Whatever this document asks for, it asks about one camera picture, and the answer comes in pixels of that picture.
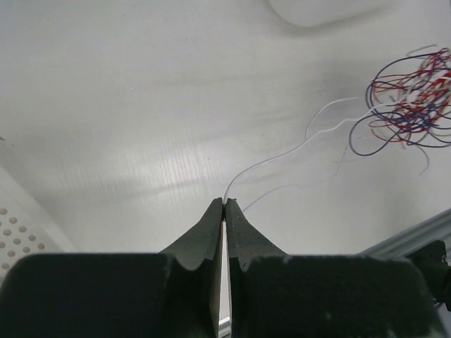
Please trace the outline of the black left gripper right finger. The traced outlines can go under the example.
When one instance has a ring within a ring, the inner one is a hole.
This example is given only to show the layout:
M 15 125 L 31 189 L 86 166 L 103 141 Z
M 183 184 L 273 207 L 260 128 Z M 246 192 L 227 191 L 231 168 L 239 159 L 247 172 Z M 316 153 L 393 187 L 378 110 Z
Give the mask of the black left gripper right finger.
M 243 278 L 255 258 L 284 256 L 286 253 L 265 237 L 245 217 L 238 202 L 225 203 L 225 227 L 229 272 L 229 306 L 232 337 L 245 336 L 245 306 L 247 300 Z

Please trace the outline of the white tub basket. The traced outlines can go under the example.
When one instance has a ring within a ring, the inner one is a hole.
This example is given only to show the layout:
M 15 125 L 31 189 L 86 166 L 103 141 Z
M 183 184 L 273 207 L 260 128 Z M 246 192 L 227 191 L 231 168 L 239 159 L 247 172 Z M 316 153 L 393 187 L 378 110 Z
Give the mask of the white tub basket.
M 367 13 L 377 6 L 365 0 L 269 0 L 285 21 L 299 27 L 315 27 Z

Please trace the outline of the aluminium frame rail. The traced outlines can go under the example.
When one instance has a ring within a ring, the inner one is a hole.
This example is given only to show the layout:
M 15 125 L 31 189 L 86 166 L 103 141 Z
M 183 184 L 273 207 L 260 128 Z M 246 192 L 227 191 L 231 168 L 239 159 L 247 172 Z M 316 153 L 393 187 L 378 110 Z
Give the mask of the aluminium frame rail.
M 399 232 L 362 251 L 360 255 L 407 256 L 435 240 L 445 242 L 450 253 L 450 209 Z

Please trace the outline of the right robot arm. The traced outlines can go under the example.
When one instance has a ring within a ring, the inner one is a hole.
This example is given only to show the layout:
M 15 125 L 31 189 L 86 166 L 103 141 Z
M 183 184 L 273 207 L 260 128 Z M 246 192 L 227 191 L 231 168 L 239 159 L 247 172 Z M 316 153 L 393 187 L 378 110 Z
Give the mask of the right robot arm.
M 450 312 L 450 265 L 445 242 L 434 240 L 407 257 L 423 275 L 434 301 Z

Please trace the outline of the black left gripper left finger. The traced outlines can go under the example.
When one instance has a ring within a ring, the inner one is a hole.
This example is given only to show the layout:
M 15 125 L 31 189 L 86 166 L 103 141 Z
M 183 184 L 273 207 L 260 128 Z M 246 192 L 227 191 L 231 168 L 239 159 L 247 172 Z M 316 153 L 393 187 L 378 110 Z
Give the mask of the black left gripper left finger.
M 217 337 L 223 246 L 223 200 L 162 253 L 171 260 L 161 315 L 162 337 Z

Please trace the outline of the white perforated tray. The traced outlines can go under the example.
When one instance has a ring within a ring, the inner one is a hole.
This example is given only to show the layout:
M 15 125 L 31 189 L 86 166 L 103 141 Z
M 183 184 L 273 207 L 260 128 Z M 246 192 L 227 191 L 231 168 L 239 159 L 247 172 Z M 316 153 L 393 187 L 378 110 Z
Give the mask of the white perforated tray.
M 78 250 L 25 183 L 15 146 L 1 136 L 1 279 L 22 258 Z

